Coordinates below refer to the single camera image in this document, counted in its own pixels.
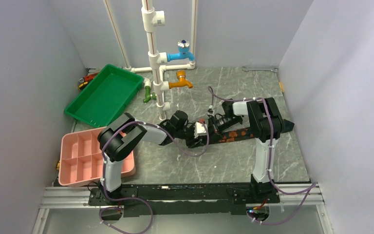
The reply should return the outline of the dark floral necktie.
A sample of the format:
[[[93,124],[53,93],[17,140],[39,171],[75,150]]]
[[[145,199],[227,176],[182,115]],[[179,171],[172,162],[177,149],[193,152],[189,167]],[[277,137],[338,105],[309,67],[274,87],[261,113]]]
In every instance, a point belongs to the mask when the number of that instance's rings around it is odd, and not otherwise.
[[[289,120],[284,119],[284,131],[282,133],[290,132],[294,129],[295,124]],[[241,128],[237,130],[232,130],[228,132],[220,132],[210,136],[209,144],[219,144],[219,143],[228,143],[234,141],[242,141],[247,139],[255,138],[254,134],[250,132],[250,128]]]

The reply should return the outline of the green plastic tray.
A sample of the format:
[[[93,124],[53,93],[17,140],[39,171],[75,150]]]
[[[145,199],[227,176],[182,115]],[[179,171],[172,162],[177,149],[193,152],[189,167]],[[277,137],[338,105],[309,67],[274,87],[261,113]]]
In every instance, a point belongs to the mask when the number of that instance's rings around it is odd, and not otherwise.
[[[143,81],[140,75],[108,64],[67,105],[64,114],[95,128],[107,126],[124,113]]]

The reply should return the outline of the pink compartment organizer box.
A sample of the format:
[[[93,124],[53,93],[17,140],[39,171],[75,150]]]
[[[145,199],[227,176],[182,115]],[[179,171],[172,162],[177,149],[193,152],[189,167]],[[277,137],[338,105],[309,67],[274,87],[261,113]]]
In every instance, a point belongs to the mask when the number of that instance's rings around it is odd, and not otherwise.
[[[104,158],[97,139],[103,127],[66,134],[61,141],[58,182],[81,187],[103,177]]]

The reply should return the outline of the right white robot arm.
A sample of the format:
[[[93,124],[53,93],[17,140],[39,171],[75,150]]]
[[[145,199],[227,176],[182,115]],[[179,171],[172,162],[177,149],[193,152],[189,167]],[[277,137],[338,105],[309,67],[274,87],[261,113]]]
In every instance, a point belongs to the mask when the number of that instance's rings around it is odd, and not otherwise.
[[[285,121],[273,98],[222,103],[224,114],[208,115],[210,143],[227,143],[255,139],[255,166],[251,174],[249,197],[261,202],[275,193],[271,166],[275,145],[286,132]]]

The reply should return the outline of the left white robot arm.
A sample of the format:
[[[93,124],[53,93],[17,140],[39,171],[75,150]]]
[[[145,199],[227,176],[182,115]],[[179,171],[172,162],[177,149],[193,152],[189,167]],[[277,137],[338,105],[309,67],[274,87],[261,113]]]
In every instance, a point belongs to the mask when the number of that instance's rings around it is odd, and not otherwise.
[[[186,143],[205,142],[209,145],[210,132],[202,122],[189,123],[188,115],[176,111],[171,118],[159,124],[137,120],[130,113],[123,113],[105,127],[97,137],[104,160],[101,198],[109,205],[117,203],[121,196],[121,172],[124,159],[140,142],[165,146],[178,139]]]

